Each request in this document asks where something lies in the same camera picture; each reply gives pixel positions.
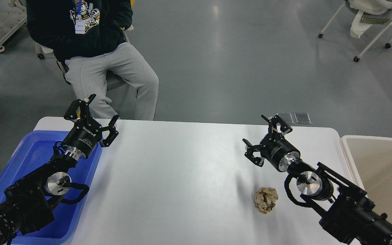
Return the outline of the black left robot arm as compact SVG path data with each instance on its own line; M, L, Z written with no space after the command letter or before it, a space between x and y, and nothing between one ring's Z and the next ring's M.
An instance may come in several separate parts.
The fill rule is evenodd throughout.
M23 235L39 231L52 221L54 209L61 203L74 205L83 200L89 186L75 183L68 171L87 159L99 144L108 147L118 135L115 115L103 127L89 111L96 95L74 100L64 115L74 123L63 141L53 146L53 156L37 169L15 181L4 190L0 203L0 245L10 245L18 232Z

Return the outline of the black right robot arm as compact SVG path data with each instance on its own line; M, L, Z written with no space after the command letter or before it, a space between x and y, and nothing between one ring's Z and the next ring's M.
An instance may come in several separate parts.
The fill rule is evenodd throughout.
M286 172L287 197L318 213L319 225L339 242L392 245L392 223L386 213L373 210L375 203L364 189L321 162L316 169L305 163L300 151L285 139L292 127L279 115L261 117L268 123L268 132L256 145L243 138L247 159L260 167L267 160L278 172Z

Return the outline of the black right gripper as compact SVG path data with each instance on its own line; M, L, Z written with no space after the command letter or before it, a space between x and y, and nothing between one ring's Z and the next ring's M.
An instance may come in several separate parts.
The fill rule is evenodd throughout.
M286 172L300 158L299 150L284 138L293 128L279 115L261 117L268 123L268 133L257 145L252 145L243 138L246 145L244 156L255 166L263 167L264 160L267 159L277 171ZM256 152L260 152L261 157L256 157Z

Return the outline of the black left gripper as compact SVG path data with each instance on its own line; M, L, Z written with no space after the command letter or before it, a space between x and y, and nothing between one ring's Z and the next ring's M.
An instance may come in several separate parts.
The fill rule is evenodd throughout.
M65 155L75 160L89 158L98 142L102 148L109 147L119 134L115 125L119 115L113 116L106 127L92 117L89 105L95 97L96 94L91 94L86 99L74 100L64 114L64 119L72 121L74 126L62 141L61 148ZM102 138L102 132L106 131L108 136Z

